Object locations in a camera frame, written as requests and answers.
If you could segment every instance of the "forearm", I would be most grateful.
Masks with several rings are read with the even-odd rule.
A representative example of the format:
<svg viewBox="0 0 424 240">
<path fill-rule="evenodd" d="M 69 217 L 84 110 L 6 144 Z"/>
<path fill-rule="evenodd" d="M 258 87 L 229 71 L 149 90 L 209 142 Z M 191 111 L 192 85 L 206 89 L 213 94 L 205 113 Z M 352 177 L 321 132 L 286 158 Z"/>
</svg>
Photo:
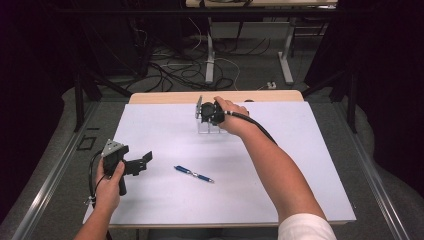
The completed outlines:
<svg viewBox="0 0 424 240">
<path fill-rule="evenodd" d="M 104 240 L 109 227 L 109 221 L 112 217 L 112 213 L 109 211 L 102 211 L 101 209 L 95 209 L 90 217 L 85 222 L 84 226 L 78 232 L 75 240 L 84 239 L 99 239 Z"/>
<path fill-rule="evenodd" d="M 296 213 L 312 213 L 325 219 L 303 174 L 286 152 L 257 127 L 243 131 L 240 138 L 277 209 L 280 222 Z"/>
</svg>

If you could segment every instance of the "person's left hand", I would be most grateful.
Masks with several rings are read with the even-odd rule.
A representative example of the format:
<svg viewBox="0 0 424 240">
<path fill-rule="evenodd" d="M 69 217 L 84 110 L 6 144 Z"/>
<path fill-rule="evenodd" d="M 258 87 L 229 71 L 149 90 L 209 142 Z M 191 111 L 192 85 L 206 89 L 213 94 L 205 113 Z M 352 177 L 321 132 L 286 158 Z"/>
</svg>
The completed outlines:
<svg viewBox="0 0 424 240">
<path fill-rule="evenodd" d="M 119 180 L 124 173 L 125 164 L 119 161 L 113 176 L 109 178 L 109 176 L 104 176 L 103 162 L 103 158 L 100 159 L 97 167 L 96 184 L 98 183 L 98 186 L 96 189 L 95 209 L 107 211 L 107 213 L 111 214 L 119 205 Z"/>
</svg>

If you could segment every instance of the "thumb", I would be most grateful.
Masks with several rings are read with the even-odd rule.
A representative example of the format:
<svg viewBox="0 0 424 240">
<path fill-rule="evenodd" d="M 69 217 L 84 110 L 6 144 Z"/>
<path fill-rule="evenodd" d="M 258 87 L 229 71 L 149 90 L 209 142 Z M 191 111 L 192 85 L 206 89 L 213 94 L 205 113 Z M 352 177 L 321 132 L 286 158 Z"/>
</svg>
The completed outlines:
<svg viewBox="0 0 424 240">
<path fill-rule="evenodd" d="M 125 164 L 122 161 L 119 161 L 118 165 L 116 166 L 115 172 L 113 173 L 112 178 L 110 181 L 119 182 L 122 175 L 124 174 L 125 170 Z"/>
</svg>

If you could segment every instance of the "gray carpet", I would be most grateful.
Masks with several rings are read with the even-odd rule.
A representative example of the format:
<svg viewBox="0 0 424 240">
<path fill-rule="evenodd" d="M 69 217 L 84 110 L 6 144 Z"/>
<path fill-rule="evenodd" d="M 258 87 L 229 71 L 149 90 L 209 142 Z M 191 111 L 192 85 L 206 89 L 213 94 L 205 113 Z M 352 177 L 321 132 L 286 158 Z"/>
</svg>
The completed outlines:
<svg viewBox="0 0 424 240">
<path fill-rule="evenodd" d="M 292 74 L 296 81 L 294 86 L 287 86 L 282 80 L 282 73 L 275 51 L 280 47 L 279 43 L 272 43 L 269 50 L 260 56 L 225 56 L 232 62 L 236 62 L 238 68 L 233 63 L 225 60 L 222 60 L 219 64 L 225 77 L 234 79 L 238 76 L 237 88 L 239 90 L 258 89 L 268 81 L 275 81 L 277 89 L 303 90 L 306 86 L 303 84 L 302 79 L 309 68 L 319 40 L 319 38 L 296 40 L 295 57 L 289 59 Z M 245 46 L 243 44 L 240 45 L 241 52 L 249 50 L 253 46 L 249 45 L 249 43 L 246 43 Z M 130 90 L 142 92 L 156 83 L 157 80 L 155 79 L 143 80 L 133 84 Z M 39 219 L 36 219 L 37 224 L 32 229 L 31 239 L 71 239 L 81 227 L 82 218 L 87 208 L 83 202 L 89 195 L 87 183 L 88 162 L 91 156 L 103 147 L 106 140 L 113 137 L 123 106 L 125 101 L 127 101 L 127 99 L 120 98 L 118 94 L 108 88 L 101 87 L 101 90 L 105 96 L 102 102 L 95 103 L 91 107 L 86 104 L 86 109 L 94 108 L 96 110 L 87 125 L 81 130 L 80 140 L 78 141 L 80 143 L 79 150 L 76 147 L 74 151 L 71 151 L 69 165 L 66 166 L 62 178 L 59 179 L 54 194 L 49 199 L 44 212 Z M 334 231 L 339 239 L 393 239 L 374 194 L 363 177 L 358 163 L 359 155 L 353 147 L 351 138 L 349 138 L 345 123 L 337 115 L 334 104 L 328 100 L 329 90 L 331 89 L 318 91 L 306 100 L 311 103 L 324 140 L 358 218 L 354 223 L 334 226 Z M 192 91 L 192 89 L 174 84 L 172 91 Z M 76 118 L 72 90 L 64 94 L 63 98 L 66 105 L 61 122 L 43 158 L 40 160 L 39 166 L 0 226 L 0 239 L 11 239 L 14 236 L 16 229 L 22 219 L 24 219 L 28 209 L 30 209 L 47 176 L 54 168 L 56 162 L 63 157 L 62 155 L 66 151 L 70 139 L 74 136 L 72 131 Z M 357 119 L 361 141 L 364 143 L 368 154 L 372 155 L 372 130 L 369 129 L 366 123 L 366 116 L 360 111 Z M 90 148 L 91 143 L 93 143 L 91 150 L 83 150 L 84 148 Z M 384 170 L 380 170 L 380 172 L 398 210 L 399 217 L 408 230 L 411 239 L 420 239 L 420 237 L 424 236 L 424 232 L 421 229 L 424 224 L 424 203 L 422 198 Z M 136 237 L 134 229 L 112 229 L 111 233 L 114 239 L 135 239 Z M 141 231 L 139 234 L 140 239 L 145 239 L 147 231 Z"/>
</svg>

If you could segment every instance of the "hand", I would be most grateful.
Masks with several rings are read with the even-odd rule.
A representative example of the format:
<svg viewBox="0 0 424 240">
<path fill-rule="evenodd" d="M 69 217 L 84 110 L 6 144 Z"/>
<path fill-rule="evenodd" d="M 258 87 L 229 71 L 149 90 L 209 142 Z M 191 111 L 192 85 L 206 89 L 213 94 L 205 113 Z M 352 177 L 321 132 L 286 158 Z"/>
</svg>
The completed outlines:
<svg viewBox="0 0 424 240">
<path fill-rule="evenodd" d="M 214 98 L 223 111 L 233 111 L 246 116 L 249 116 L 249 112 L 243 106 L 232 103 L 229 100 L 217 96 Z M 225 115 L 225 121 L 219 124 L 219 127 L 225 129 L 227 132 L 240 136 L 243 132 L 248 131 L 251 127 L 256 127 L 254 124 L 247 122 L 246 120 Z"/>
<path fill-rule="evenodd" d="M 96 175 L 96 183 L 98 183 L 98 186 L 96 189 L 95 210 L 102 210 L 112 214 L 118 207 L 120 201 L 119 180 L 124 173 L 124 169 L 125 164 L 119 161 L 113 176 L 109 178 L 109 176 L 105 176 L 104 173 L 103 158 L 100 159 Z"/>
</svg>

